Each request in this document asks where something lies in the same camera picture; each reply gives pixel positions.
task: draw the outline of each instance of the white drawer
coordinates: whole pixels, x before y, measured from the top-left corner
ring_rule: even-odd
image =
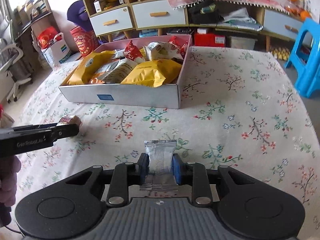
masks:
[[[278,13],[275,11],[266,10],[264,14],[263,30],[277,33],[295,40],[297,38],[297,30],[300,30],[302,22],[291,18],[290,16]],[[312,42],[312,35],[307,33],[303,44],[310,46]]]
[[[153,26],[186,24],[184,9],[181,8],[173,10],[167,0],[135,4],[132,8],[138,29]],[[160,13],[162,15],[153,16],[153,14],[156,13]]]
[[[132,28],[128,7],[99,14],[90,18],[90,21],[97,36]]]

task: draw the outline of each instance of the floor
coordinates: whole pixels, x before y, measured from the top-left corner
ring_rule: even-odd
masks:
[[[279,63],[281,64],[281,66],[283,66],[285,62],[279,61]],[[29,98],[36,91],[39,85],[48,77],[50,72],[51,72],[50,69],[49,70],[42,69],[41,71],[39,71],[33,77],[33,84],[25,85],[25,87],[21,88],[21,93],[18,95],[17,102],[11,102],[10,104],[8,104],[7,102],[4,102],[3,106],[4,106],[5,112],[9,114],[13,119],[17,120],[25,104],[29,100]],[[297,79],[296,70],[293,67],[291,67],[286,69],[285,72],[287,73],[292,83],[295,83]],[[320,108],[320,91],[316,91],[315,93],[313,93],[312,98],[310,99],[302,98],[302,101],[305,104],[306,109],[309,113],[313,126],[318,135],[318,139],[320,139],[320,117],[318,114],[318,109]],[[21,240],[22,236],[19,234],[14,234],[6,228],[0,228],[0,240],[9,240],[9,239]]]

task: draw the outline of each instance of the human hand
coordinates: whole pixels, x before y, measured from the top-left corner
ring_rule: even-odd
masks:
[[[16,203],[17,172],[21,162],[17,156],[0,158],[0,203],[11,207]]]

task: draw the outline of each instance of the black bag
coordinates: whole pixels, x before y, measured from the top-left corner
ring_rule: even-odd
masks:
[[[201,9],[213,4],[213,0],[205,0],[197,5],[188,8],[188,14],[191,24],[214,24],[220,21],[218,9],[212,13],[201,14]]]

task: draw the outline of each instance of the gray ribbed surface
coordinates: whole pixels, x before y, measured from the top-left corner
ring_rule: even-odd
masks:
[[[111,209],[91,232],[74,240],[240,240],[207,208],[186,198],[134,198],[130,205]]]

